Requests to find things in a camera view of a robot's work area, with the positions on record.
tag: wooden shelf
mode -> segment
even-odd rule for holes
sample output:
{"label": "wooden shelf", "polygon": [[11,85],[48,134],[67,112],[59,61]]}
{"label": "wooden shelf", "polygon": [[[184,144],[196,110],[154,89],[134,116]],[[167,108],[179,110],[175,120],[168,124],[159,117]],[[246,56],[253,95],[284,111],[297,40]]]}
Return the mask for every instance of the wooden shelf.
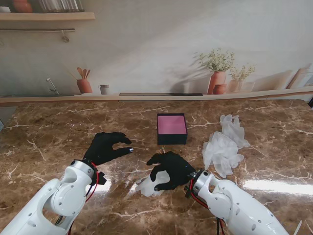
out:
{"label": "wooden shelf", "polygon": [[313,87],[302,87],[285,90],[272,90],[236,94],[205,94],[203,96],[156,96],[156,95],[56,95],[54,97],[0,97],[0,104],[19,102],[48,101],[98,101],[98,100],[223,100],[223,99],[259,99],[299,94],[313,94]]}
{"label": "wooden shelf", "polygon": [[0,13],[0,21],[87,21],[95,19],[93,12]]}

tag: white wall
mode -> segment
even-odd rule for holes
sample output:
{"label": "white wall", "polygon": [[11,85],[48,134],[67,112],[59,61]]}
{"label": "white wall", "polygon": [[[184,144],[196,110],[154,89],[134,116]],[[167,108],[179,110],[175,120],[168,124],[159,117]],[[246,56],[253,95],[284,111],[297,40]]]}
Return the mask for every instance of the white wall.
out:
{"label": "white wall", "polygon": [[85,0],[96,20],[1,23],[4,28],[68,28],[58,33],[0,32],[0,95],[78,94],[76,67],[119,92],[206,92],[208,72],[195,52],[223,47],[239,65],[257,64],[249,80],[313,61],[312,0]]}

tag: box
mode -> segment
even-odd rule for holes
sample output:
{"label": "box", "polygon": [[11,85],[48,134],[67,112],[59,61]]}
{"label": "box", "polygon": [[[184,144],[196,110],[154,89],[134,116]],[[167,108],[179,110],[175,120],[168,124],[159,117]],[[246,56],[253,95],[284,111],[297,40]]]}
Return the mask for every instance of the box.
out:
{"label": "box", "polygon": [[157,114],[157,144],[186,144],[187,127],[184,114]]}

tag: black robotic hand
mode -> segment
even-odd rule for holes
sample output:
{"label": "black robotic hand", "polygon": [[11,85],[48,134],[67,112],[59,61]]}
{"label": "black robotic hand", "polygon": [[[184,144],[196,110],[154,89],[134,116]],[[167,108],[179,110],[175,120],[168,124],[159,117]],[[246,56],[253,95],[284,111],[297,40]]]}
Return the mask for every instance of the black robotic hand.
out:
{"label": "black robotic hand", "polygon": [[113,150],[113,145],[119,142],[125,144],[132,143],[129,138],[121,132],[97,133],[85,153],[83,161],[91,161],[95,165],[101,165],[133,151],[131,147]]}
{"label": "black robotic hand", "polygon": [[184,158],[172,151],[167,153],[156,153],[147,162],[147,165],[160,163],[153,168],[150,174],[151,180],[156,180],[159,171],[165,171],[170,176],[170,181],[165,184],[158,184],[155,191],[175,189],[178,185],[187,184],[188,175],[196,171]]}

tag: brown marble surface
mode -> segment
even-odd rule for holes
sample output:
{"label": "brown marble surface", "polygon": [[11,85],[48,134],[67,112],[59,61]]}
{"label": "brown marble surface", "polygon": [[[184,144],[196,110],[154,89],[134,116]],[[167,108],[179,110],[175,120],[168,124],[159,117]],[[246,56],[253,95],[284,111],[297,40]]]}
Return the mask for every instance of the brown marble surface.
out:
{"label": "brown marble surface", "polygon": [[[187,145],[157,145],[157,113],[185,113]],[[203,168],[202,145],[221,131],[220,115],[239,115],[251,147],[227,178],[266,205],[293,234],[313,233],[313,111],[304,101],[34,103],[17,108],[0,132],[0,230],[47,181],[61,178],[97,132],[121,131],[133,154],[99,166],[108,179],[77,217],[74,235],[214,235],[215,217],[183,187],[160,197],[135,192],[156,152],[180,153]]]}

